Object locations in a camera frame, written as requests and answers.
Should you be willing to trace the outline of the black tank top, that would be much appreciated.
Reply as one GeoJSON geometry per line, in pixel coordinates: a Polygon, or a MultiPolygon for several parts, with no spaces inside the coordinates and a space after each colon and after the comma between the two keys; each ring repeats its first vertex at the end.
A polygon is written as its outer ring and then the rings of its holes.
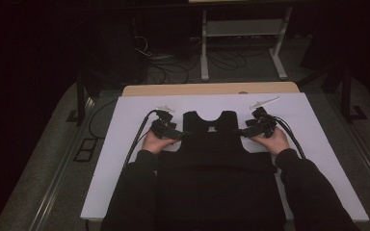
{"type": "Polygon", "coordinates": [[[178,150],[158,157],[156,230],[284,231],[277,168],[269,153],[244,148],[237,115],[188,112],[183,130],[178,150]]]}

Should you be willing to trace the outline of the white metal stand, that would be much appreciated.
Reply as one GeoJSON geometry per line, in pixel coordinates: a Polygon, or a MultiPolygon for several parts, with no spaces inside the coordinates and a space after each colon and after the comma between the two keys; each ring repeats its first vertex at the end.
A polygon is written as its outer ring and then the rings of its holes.
{"type": "Polygon", "coordinates": [[[207,11],[202,15],[201,26],[201,54],[200,74],[201,81],[209,80],[209,67],[207,58],[207,39],[218,37],[239,37],[239,36],[276,36],[277,40],[269,49],[274,67],[280,80],[287,79],[287,73],[278,56],[284,36],[293,11],[292,7],[285,10],[282,18],[275,19],[248,19],[248,20],[219,20],[209,21],[207,11]]]}

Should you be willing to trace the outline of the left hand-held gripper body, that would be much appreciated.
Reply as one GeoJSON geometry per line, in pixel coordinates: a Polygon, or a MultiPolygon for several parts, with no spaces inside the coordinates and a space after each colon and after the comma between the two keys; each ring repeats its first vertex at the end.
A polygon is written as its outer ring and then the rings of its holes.
{"type": "Polygon", "coordinates": [[[174,138],[175,135],[173,131],[176,130],[176,124],[172,122],[173,115],[164,110],[155,110],[155,114],[158,118],[151,123],[150,130],[159,139],[174,138]]]}

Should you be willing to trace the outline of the black metal stand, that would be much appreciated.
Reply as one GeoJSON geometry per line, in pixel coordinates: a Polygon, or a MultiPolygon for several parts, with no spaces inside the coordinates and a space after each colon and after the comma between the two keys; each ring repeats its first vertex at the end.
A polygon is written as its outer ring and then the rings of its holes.
{"type": "Polygon", "coordinates": [[[325,80],[321,85],[323,92],[334,93],[340,88],[340,112],[349,123],[352,123],[354,120],[364,120],[367,118],[366,114],[359,106],[351,103],[352,75],[347,64],[341,62],[328,64],[304,77],[302,80],[298,81],[296,85],[302,88],[322,76],[325,76],[325,80]]]}
{"type": "Polygon", "coordinates": [[[89,98],[98,97],[101,92],[100,81],[86,71],[79,71],[76,75],[77,109],[71,111],[67,122],[75,122],[77,126],[83,123],[86,116],[86,106],[89,98]]]}

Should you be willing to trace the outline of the white table mat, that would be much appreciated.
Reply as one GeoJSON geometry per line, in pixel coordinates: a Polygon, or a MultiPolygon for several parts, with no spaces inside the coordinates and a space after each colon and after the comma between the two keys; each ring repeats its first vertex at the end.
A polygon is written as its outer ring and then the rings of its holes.
{"type": "Polygon", "coordinates": [[[355,221],[369,219],[346,173],[303,93],[252,93],[216,95],[123,96],[118,99],[102,146],[80,218],[99,221],[106,215],[121,168],[145,116],[156,109],[173,114],[182,128],[185,113],[195,111],[204,120],[214,120],[223,111],[237,114],[245,126],[257,103],[272,116],[282,118],[292,129],[304,155],[333,185],[343,207],[355,221]]]}

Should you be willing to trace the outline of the person's right hand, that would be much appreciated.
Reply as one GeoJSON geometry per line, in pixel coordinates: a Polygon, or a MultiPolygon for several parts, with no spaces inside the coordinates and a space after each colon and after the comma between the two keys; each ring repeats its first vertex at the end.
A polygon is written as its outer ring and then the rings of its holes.
{"type": "Polygon", "coordinates": [[[263,145],[273,155],[278,155],[283,150],[290,148],[286,135],[278,127],[275,128],[274,133],[270,138],[254,136],[251,140],[263,145]]]}

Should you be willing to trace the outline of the person's left hand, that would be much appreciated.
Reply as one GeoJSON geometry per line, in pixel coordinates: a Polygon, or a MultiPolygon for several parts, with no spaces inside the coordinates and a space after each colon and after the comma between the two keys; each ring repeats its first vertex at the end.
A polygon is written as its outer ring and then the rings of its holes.
{"type": "Polygon", "coordinates": [[[149,130],[143,140],[142,150],[158,155],[165,147],[177,143],[173,139],[159,139],[151,130],[149,130]]]}

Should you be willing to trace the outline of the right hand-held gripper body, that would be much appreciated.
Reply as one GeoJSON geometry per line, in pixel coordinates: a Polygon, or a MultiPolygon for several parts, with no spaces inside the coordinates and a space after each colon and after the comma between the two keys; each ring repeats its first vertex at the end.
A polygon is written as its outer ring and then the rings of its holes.
{"type": "Polygon", "coordinates": [[[273,99],[258,101],[253,105],[254,111],[251,113],[253,119],[246,120],[245,123],[247,127],[254,128],[252,133],[255,133],[256,136],[263,135],[265,138],[270,138],[273,135],[277,121],[272,115],[267,113],[264,106],[277,100],[280,100],[279,96],[273,99]]]}

